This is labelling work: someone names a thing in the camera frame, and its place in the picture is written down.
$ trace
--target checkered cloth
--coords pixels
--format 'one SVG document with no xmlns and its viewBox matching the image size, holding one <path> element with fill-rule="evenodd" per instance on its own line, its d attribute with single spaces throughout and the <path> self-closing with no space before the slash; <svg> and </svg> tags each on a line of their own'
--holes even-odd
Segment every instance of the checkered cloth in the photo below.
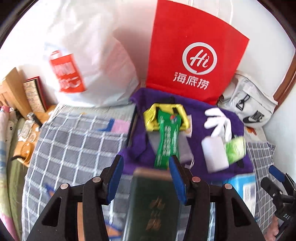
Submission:
<svg viewBox="0 0 296 241">
<path fill-rule="evenodd" d="M 46 186 L 56 190 L 62 183 L 84 184 L 110 166 L 116 154 L 125 147 L 127 134 L 98 131 L 106 129 L 109 122 L 97 116 L 60 113 L 43 125 L 25 177 L 23 241 L 50 199 Z M 130 180 L 131 177 L 122 176 L 117 200 L 104 206 L 106 219 L 113 219 L 109 211 L 120 213 L 127 208 Z"/>
<path fill-rule="evenodd" d="M 276 207 L 272 203 L 272 198 L 261 188 L 260 182 L 264 177 L 269 177 L 273 182 L 275 178 L 269 173 L 268 169 L 273 165 L 272 156 L 276 148 L 268 142 L 247 142 L 247 153 L 253 163 L 256 177 L 256 209 L 255 220 L 262 233 L 267 231 L 272 221 L 272 216 Z M 210 206 L 210 226 L 208 241 L 214 241 L 215 236 L 215 203 Z"/>
</svg>

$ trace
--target blue gripper pad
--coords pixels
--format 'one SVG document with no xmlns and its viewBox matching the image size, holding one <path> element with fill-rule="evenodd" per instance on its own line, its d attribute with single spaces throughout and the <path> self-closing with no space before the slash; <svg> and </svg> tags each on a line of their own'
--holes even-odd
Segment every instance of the blue gripper pad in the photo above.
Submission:
<svg viewBox="0 0 296 241">
<path fill-rule="evenodd" d="M 279 180 L 281 183 L 285 181 L 285 175 L 277 169 L 275 166 L 270 166 L 269 167 L 269 173 L 273 175 L 277 180 Z"/>
<path fill-rule="evenodd" d="M 168 166 L 170 169 L 170 174 L 173 179 L 173 183 L 175 186 L 175 190 L 176 190 L 178 199 L 182 204 L 185 205 L 187 203 L 186 187 L 185 187 L 185 184 L 184 184 L 184 182 L 181 178 L 181 175 L 178 171 L 178 168 L 174 162 L 174 159 L 172 157 L 170 157 L 170 159 L 168 161 Z"/>
<path fill-rule="evenodd" d="M 113 176 L 110 179 L 108 184 L 108 195 L 107 195 L 107 202 L 110 202 L 115 198 L 115 194 L 118 188 L 118 184 L 122 175 L 123 171 L 123 157 L 120 157 L 119 162 L 114 170 Z"/>
</svg>

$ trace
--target white glove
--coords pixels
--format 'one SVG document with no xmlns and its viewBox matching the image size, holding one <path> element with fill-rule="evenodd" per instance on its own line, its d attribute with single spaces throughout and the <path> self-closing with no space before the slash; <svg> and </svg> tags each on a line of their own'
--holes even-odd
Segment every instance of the white glove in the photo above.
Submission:
<svg viewBox="0 0 296 241">
<path fill-rule="evenodd" d="M 205 111 L 206 116 L 211 116 L 204 124 L 206 129 L 215 127 L 211 137 L 220 136 L 223 142 L 229 142 L 231 140 L 231 122 L 224 113 L 217 107 L 211 108 Z"/>
</svg>

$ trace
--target human hand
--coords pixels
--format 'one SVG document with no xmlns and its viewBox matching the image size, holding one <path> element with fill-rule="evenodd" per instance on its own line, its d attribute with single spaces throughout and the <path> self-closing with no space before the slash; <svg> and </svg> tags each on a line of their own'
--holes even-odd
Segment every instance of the human hand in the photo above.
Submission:
<svg viewBox="0 0 296 241">
<path fill-rule="evenodd" d="M 272 222 L 267 229 L 267 233 L 264 235 L 266 241 L 275 241 L 276 235 L 279 233 L 279 221 L 276 216 L 272 218 Z"/>
</svg>

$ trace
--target white circular logo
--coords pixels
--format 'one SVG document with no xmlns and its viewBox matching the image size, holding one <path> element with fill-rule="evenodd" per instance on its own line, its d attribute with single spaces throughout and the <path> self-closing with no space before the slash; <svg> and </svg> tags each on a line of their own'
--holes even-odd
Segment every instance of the white circular logo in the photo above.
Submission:
<svg viewBox="0 0 296 241">
<path fill-rule="evenodd" d="M 188 63 L 187 55 L 189 51 L 195 47 L 201 47 L 201 48 L 199 49 L 199 52 L 196 53 L 196 55 L 194 55 L 191 51 L 191 54 L 193 54 L 193 56 L 190 57 L 191 62 Z M 183 61 L 184 67 L 190 73 L 193 73 L 195 75 L 204 75 L 204 74 L 210 73 L 216 67 L 217 54 L 210 45 L 202 42 L 197 42 L 197 43 L 190 44 L 184 50 L 182 55 L 182 61 Z M 194 64 L 196 64 L 196 67 L 198 67 L 199 70 L 202 69 L 202 71 L 198 72 L 197 70 L 193 69 L 193 66 L 195 66 Z"/>
</svg>

